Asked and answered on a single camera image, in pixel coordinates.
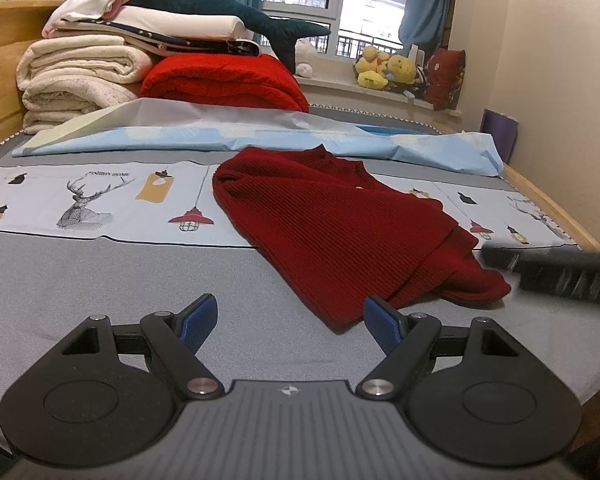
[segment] wooden bed frame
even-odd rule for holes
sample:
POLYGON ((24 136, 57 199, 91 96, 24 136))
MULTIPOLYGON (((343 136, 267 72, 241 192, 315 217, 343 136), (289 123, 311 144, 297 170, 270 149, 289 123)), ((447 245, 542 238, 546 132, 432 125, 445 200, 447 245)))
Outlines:
MULTIPOLYGON (((22 127, 25 109, 16 87, 15 69, 26 48, 40 38, 40 31, 59 2, 10 1, 0 2, 0 142, 8 139, 22 127)), ((448 127, 434 124, 443 133, 453 133, 448 127)), ((509 166, 505 167, 504 179, 520 193, 531 199, 584 249, 600 251, 600 243, 577 221, 555 203, 542 190, 509 166)), ((600 392, 585 405, 588 419, 598 416, 600 392)), ((583 424, 586 431, 595 431, 600 424, 583 424)), ((578 436, 578 442, 588 440, 578 436)))

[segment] light blue sheet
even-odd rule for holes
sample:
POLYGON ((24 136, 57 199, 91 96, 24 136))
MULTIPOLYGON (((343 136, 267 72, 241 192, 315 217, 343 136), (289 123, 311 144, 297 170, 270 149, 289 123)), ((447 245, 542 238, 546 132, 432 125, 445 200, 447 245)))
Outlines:
MULTIPOLYGON (((64 128, 70 129, 67 127, 71 124, 71 121, 65 123, 64 128)), ((13 156, 112 150, 237 152, 248 146, 307 150, 323 144, 338 156, 397 160, 459 173, 497 176, 504 169, 488 134, 436 136, 409 130, 395 134, 394 128, 340 123, 281 110, 138 100, 76 131, 74 138, 68 140, 41 146, 25 143, 13 151, 13 156), (160 124, 164 118, 166 125, 160 124)))

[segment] red blanket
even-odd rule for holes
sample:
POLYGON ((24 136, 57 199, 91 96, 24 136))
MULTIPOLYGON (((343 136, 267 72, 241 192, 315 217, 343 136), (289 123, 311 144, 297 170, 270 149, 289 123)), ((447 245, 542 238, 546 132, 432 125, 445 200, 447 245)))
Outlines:
POLYGON ((167 57, 144 78, 140 95, 205 105, 309 111, 298 82, 282 63, 267 55, 167 57))
POLYGON ((481 306, 510 291, 439 201, 391 189, 322 146, 247 148, 220 165, 213 188, 236 229, 334 330, 361 319, 371 294, 396 307, 430 291, 481 306))

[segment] metal screw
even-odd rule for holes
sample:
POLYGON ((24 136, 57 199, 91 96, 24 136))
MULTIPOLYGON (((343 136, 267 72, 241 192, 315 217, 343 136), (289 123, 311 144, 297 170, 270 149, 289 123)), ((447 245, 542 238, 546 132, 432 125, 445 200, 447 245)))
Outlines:
POLYGON ((394 385, 384 379, 369 379, 362 384, 362 389, 369 395, 381 396, 390 394, 394 385))
POLYGON ((218 389, 218 381, 211 377, 196 377, 187 383, 187 390, 192 394, 208 395, 218 389))

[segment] blue gripper pad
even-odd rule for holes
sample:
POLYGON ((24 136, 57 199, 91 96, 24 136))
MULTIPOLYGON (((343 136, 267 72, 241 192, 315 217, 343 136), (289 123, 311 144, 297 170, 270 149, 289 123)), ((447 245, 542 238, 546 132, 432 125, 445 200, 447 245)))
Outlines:
POLYGON ((218 322, 216 298, 209 294, 200 300, 196 300, 179 314, 183 317, 179 323, 179 330, 176 328, 178 340, 183 342, 193 353, 200 349, 218 322))
POLYGON ((402 315, 392 306, 383 305, 373 298, 366 298, 363 313, 366 329, 384 354, 389 355, 389 352, 402 342, 400 334, 402 315))

